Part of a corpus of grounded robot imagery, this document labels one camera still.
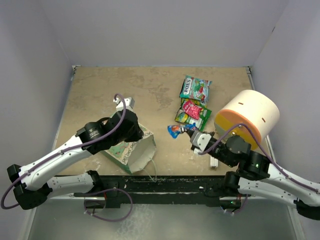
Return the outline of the blue small snack packet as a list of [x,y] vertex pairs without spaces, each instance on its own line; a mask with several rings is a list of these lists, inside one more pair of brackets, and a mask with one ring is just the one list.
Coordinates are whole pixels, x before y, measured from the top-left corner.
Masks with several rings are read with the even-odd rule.
[[168,125],[167,130],[173,139],[176,139],[180,134],[191,133],[197,129],[196,124],[176,124]]

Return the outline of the red snack packet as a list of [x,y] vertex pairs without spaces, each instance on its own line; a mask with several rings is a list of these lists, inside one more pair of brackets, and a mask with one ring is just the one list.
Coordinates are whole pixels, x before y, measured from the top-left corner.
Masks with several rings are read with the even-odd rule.
[[203,117],[204,109],[202,107],[194,105],[190,101],[187,101],[184,105],[182,105],[182,109],[188,116],[195,120]]

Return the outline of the green patterned paper bag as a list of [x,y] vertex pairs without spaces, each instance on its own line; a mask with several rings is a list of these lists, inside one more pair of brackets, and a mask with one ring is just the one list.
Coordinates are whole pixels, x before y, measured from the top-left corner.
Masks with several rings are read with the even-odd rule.
[[154,133],[142,124],[139,124],[139,127],[143,131],[143,138],[139,141],[121,142],[101,152],[104,157],[129,175],[144,171],[146,165],[154,161],[157,149]]

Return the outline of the teal pink snack packet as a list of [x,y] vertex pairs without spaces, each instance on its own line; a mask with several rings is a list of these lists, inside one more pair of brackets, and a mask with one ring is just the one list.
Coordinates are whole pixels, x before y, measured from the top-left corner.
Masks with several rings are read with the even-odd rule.
[[179,94],[180,98],[207,102],[212,81],[186,75]]

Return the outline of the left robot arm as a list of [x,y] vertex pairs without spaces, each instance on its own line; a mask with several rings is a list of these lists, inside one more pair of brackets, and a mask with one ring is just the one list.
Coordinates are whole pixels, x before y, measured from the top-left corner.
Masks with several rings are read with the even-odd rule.
[[98,196],[103,182],[96,171],[80,175],[58,176],[71,165],[121,142],[137,142],[143,138],[137,115],[131,110],[117,111],[112,117],[89,122],[66,143],[41,159],[7,168],[17,206],[30,210],[47,199],[73,193]]

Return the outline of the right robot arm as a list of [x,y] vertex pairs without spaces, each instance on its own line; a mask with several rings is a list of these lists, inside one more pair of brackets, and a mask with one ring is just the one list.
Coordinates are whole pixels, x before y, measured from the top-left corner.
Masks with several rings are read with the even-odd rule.
[[251,150],[251,145],[235,135],[225,143],[210,133],[187,130],[192,150],[208,154],[236,171],[225,174],[222,190],[228,196],[236,193],[257,195],[279,201],[308,219],[320,219],[320,185],[280,167],[269,156]]

